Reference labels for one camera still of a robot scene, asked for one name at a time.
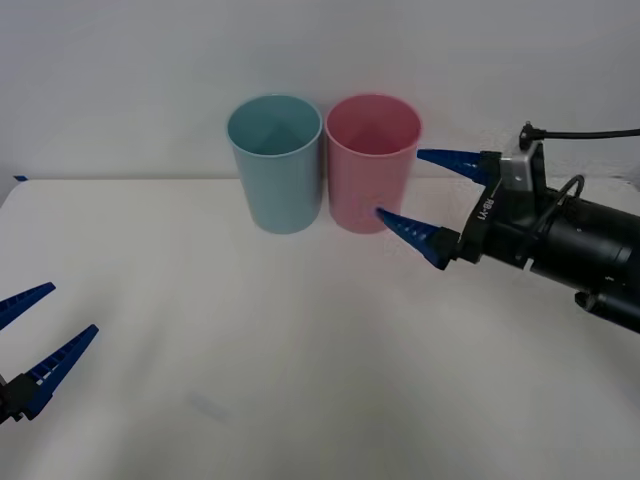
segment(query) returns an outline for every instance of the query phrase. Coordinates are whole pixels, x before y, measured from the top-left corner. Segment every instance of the pink cup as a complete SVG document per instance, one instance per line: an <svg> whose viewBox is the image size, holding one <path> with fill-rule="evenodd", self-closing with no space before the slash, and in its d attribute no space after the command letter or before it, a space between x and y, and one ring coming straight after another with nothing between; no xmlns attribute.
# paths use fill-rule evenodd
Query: pink cup
<svg viewBox="0 0 640 480"><path fill-rule="evenodd" d="M351 232L384 230L375 209L400 211L422 132L420 117L397 98L357 95L331 109L326 130L331 216Z"/></svg>

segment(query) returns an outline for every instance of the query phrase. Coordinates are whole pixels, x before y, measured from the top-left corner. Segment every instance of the table surface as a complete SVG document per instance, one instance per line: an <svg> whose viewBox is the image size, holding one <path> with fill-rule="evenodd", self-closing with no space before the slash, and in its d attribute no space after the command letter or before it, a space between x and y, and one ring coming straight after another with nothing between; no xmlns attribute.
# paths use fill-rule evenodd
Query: table surface
<svg viewBox="0 0 640 480"><path fill-rule="evenodd" d="M460 228L477 188L419 179L404 214ZM640 195L585 197L640 214ZM251 222L236 180L29 181L0 209L5 378L95 323L6 480L634 479L640 336L491 259L439 272L390 232Z"/></svg>

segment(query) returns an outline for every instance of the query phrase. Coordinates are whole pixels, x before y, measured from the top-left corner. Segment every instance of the cup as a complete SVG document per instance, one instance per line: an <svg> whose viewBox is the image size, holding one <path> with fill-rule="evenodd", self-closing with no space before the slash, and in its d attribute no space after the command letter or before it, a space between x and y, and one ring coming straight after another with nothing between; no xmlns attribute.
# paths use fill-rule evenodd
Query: cup
<svg viewBox="0 0 640 480"><path fill-rule="evenodd" d="M227 135L254 222L272 233L313 223L322 200L322 115L289 95L265 95L238 107Z"/></svg>
<svg viewBox="0 0 640 480"><path fill-rule="evenodd" d="M420 116L398 98L357 95L331 109L326 131L332 217L351 232L384 230L375 209L400 211L422 133Z"/></svg>

